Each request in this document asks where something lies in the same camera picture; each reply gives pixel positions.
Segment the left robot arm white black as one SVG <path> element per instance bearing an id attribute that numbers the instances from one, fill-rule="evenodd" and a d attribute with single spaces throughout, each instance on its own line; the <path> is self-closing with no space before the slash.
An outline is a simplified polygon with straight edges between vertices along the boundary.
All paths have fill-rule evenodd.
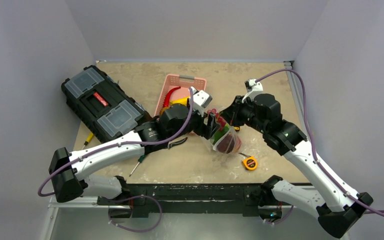
<path id="1" fill-rule="evenodd" d="M 125 179 L 98 176 L 95 172 L 123 160 L 166 149 L 169 142 L 190 132 L 208 140 L 219 127 L 215 114 L 175 104 L 127 134 L 96 147 L 72 152 L 65 147 L 58 148 L 48 169 L 47 181 L 51 181 L 53 187 L 51 195 L 59 203 L 80 196 L 97 196 L 122 205 L 129 199 Z"/>

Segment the clear zip top bag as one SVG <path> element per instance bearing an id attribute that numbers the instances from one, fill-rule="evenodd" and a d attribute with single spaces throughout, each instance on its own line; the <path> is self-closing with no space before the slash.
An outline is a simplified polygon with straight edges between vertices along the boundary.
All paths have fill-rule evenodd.
<path id="1" fill-rule="evenodd" d="M 215 115 L 215 123 L 219 124 L 215 131 L 212 134 L 210 139 L 203 139 L 206 147 L 209 150 L 221 153 L 221 154 L 236 154 L 239 152 L 242 141 L 239 138 L 239 135 L 235 128 L 231 126 L 215 109 L 209 109 L 206 112 L 207 114 Z"/>

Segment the red toy grape bunch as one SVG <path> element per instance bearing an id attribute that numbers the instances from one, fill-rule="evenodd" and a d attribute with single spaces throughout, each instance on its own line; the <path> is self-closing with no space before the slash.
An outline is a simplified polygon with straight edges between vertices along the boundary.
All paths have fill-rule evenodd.
<path id="1" fill-rule="evenodd" d="M 215 122 L 219 125 L 219 127 L 216 129 L 217 132 L 223 132 L 224 131 L 224 128 L 227 127 L 227 129 L 235 129 L 233 126 L 231 126 L 220 114 L 220 112 L 218 112 L 215 108 L 212 108 L 210 110 L 207 111 L 207 113 L 213 113 L 215 114 Z"/>

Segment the dark red toy fruit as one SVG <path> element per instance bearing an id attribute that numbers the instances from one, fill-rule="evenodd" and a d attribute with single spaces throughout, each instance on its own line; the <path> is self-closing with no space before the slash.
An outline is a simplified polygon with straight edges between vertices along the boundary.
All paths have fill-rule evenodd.
<path id="1" fill-rule="evenodd" d="M 234 133 L 227 133 L 214 145 L 214 150 L 222 154 L 237 153 L 242 146 L 242 140 Z"/>

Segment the green toy leaf vegetable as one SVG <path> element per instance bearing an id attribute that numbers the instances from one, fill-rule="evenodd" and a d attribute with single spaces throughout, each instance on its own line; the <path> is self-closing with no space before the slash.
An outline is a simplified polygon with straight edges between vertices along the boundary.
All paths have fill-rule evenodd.
<path id="1" fill-rule="evenodd" d="M 215 145 L 219 140 L 220 138 L 222 138 L 226 133 L 229 132 L 229 128 L 228 127 L 225 127 L 223 129 L 218 129 L 214 135 L 211 137 L 211 140 L 210 142 Z"/>

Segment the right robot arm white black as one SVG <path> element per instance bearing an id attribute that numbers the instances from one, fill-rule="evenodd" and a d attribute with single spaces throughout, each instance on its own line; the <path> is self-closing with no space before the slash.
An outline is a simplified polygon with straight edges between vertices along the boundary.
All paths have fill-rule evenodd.
<path id="1" fill-rule="evenodd" d="M 283 119 L 281 104 L 273 95 L 262 93 L 245 100 L 238 95 L 220 115 L 234 127 L 247 125 L 262 133 L 264 142 L 297 167 L 315 188 L 310 192 L 272 176 L 260 191 L 264 202 L 287 202 L 315 217 L 338 239 L 365 213 L 357 201 L 368 206 L 373 203 L 367 192 L 358 192 L 327 165 L 298 126 Z"/>

